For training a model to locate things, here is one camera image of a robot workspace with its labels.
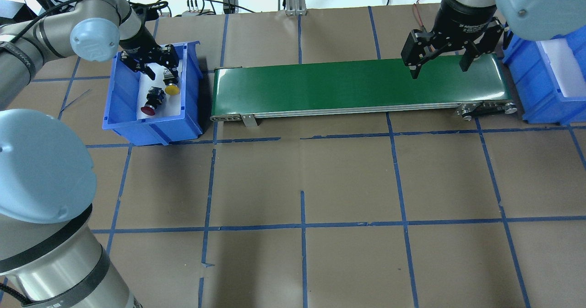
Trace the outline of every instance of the red cap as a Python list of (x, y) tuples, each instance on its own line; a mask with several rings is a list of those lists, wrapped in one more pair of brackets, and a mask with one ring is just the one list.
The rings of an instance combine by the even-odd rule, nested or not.
[(151, 106), (144, 106), (141, 108), (141, 111), (149, 116), (155, 116), (155, 110)]

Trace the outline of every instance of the green conveyor belt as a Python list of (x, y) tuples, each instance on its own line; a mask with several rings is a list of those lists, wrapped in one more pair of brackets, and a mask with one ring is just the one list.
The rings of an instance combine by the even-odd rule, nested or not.
[(461, 56), (428, 62), (411, 78), (401, 59), (216, 70), (213, 120), (452, 108), (510, 100), (496, 55), (462, 72)]

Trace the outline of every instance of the yellow cap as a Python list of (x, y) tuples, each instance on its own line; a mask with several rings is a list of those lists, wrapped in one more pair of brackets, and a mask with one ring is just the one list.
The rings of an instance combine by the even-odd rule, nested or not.
[(165, 88), (165, 93), (167, 93), (168, 95), (178, 95), (179, 92), (179, 87), (177, 87), (177, 85), (171, 84), (167, 86), (167, 88)]

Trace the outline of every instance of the robotic arm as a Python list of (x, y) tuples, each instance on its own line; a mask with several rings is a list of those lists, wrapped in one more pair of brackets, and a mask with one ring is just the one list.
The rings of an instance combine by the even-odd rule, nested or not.
[(431, 31), (410, 32), (401, 57), (417, 79), (422, 66), (442, 53), (465, 50), (462, 71), (484, 53), (492, 53), (505, 27), (494, 16), (504, 14), (511, 30), (527, 40), (546, 40), (586, 24), (586, 0), (442, 0)]
[(118, 45), (131, 70), (154, 79), (147, 64), (156, 63), (169, 70), (172, 78), (166, 82), (178, 77), (172, 45), (161, 48), (126, 0), (78, 0), (71, 12), (0, 27), (0, 109), (45, 63), (75, 54), (103, 62), (115, 56)]

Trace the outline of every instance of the tiled floor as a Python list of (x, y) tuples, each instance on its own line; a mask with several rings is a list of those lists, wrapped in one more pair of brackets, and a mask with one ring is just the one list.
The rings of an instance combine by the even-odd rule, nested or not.
[[(303, 62), (377, 58), (377, 46), (397, 58), (416, 25), (408, 5), (349, 12), (359, 19), (310, 10), (301, 23), (266, 13), (149, 27), (161, 43), (201, 40), (212, 70), (295, 64), (299, 46)], [(317, 43), (325, 31), (331, 49)], [(585, 124), (431, 110), (220, 123), (188, 144), (134, 147), (101, 130), (107, 69), (48, 64), (11, 108), (59, 116), (88, 145), (90, 226), (145, 308), (584, 306)]]

